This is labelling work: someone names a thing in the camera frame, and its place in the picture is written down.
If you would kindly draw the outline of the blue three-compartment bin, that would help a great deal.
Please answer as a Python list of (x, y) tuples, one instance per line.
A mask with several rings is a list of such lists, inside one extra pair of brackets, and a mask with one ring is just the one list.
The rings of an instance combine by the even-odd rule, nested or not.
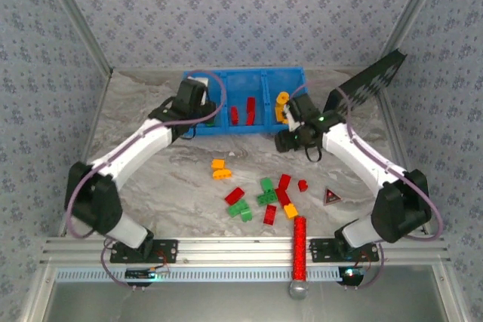
[[(221, 69), (214, 70), (226, 88), (226, 102), (214, 119), (215, 126), (199, 124), (196, 136), (219, 136), (225, 134), (270, 133), (275, 134), (287, 129), (275, 119), (276, 97), (282, 91), (292, 94), (306, 83), (301, 67)], [(247, 126), (247, 98), (256, 100), (255, 119)], [(231, 125), (230, 108), (238, 109), (239, 123)]]

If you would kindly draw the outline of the black patterned board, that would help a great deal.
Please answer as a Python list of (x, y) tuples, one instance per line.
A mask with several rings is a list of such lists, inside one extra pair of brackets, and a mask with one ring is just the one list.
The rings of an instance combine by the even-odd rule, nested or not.
[(322, 114), (336, 112), (346, 115), (347, 110), (361, 106), (390, 85), (407, 55), (394, 50), (365, 70), (334, 88), (328, 95)]

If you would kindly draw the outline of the red triangle sign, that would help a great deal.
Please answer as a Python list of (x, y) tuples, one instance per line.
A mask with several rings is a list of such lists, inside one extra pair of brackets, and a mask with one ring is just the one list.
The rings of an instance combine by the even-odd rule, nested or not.
[(325, 206), (336, 204), (340, 201), (342, 201), (342, 198), (338, 194), (336, 194), (329, 188), (325, 189), (325, 197), (324, 197)]

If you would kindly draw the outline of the red glitter cylinder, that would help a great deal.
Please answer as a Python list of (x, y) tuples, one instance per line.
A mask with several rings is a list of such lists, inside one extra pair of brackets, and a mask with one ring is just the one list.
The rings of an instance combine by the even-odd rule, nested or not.
[(293, 270), (294, 281), (306, 282), (306, 218), (294, 218), (293, 238)]

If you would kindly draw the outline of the right round circuit board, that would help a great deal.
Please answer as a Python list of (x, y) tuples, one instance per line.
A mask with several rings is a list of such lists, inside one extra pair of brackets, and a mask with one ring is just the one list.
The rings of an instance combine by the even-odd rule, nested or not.
[(339, 275), (339, 285), (358, 288), (364, 279), (365, 270), (359, 267), (339, 267)]

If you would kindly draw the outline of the silver round knob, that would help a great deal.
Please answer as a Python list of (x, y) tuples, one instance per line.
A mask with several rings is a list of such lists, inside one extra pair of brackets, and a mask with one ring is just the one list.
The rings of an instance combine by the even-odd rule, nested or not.
[(309, 292), (307, 281), (292, 280), (289, 286), (289, 295), (294, 300), (304, 300)]

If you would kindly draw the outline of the left circuit board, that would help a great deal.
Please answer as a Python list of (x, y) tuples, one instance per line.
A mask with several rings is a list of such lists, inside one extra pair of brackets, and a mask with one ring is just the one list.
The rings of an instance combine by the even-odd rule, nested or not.
[(170, 273), (168, 268), (127, 268), (125, 271), (126, 280), (150, 280), (154, 281)]

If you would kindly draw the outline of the grey metal sheet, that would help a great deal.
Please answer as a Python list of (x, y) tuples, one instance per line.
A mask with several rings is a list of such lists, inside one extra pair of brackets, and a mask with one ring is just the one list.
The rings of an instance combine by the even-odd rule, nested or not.
[(274, 281), (203, 281), (203, 269), (175, 268), (166, 281), (130, 291), (95, 270), (42, 268), (19, 322), (473, 322), (443, 265), (388, 266), (366, 289), (314, 281), (305, 299)]

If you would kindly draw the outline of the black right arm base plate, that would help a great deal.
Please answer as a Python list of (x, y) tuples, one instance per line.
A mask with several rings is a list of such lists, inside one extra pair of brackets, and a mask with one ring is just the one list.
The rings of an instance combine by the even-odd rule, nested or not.
[(313, 262), (378, 262), (380, 255), (376, 244), (350, 247), (336, 238), (313, 238), (309, 241)]

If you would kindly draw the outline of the aluminium frame post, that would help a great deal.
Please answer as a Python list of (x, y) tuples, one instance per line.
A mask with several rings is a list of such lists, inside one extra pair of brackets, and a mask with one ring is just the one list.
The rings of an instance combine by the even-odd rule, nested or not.
[(398, 17), (388, 39), (379, 54), (379, 58), (386, 56), (396, 48), (400, 48), (405, 37), (411, 30), (417, 16), (427, 0), (408, 0)]
[(84, 42), (88, 53), (91, 55), (97, 68), (103, 75), (109, 77), (112, 74), (112, 67), (109, 65), (99, 43), (94, 37), (88, 22), (81, 12), (75, 0), (58, 0), (66, 12), (71, 24), (75, 28), (81, 40)]

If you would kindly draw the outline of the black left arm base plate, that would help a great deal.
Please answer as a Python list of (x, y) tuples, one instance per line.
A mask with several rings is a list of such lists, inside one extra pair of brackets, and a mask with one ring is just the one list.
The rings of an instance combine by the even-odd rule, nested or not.
[(114, 264), (167, 264), (177, 260), (178, 240), (152, 239), (137, 249), (116, 242), (111, 250), (109, 261)]

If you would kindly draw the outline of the aluminium mounting rail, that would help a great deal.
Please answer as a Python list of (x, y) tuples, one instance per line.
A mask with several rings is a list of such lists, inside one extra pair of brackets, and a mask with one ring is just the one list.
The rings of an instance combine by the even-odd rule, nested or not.
[[(444, 240), (421, 242), (401, 240), (382, 243), (387, 265), (449, 264)], [(39, 257), (41, 264), (56, 266), (99, 266), (101, 237), (87, 239), (48, 238)], [(290, 237), (180, 238), (174, 267), (287, 266), (291, 264)]]

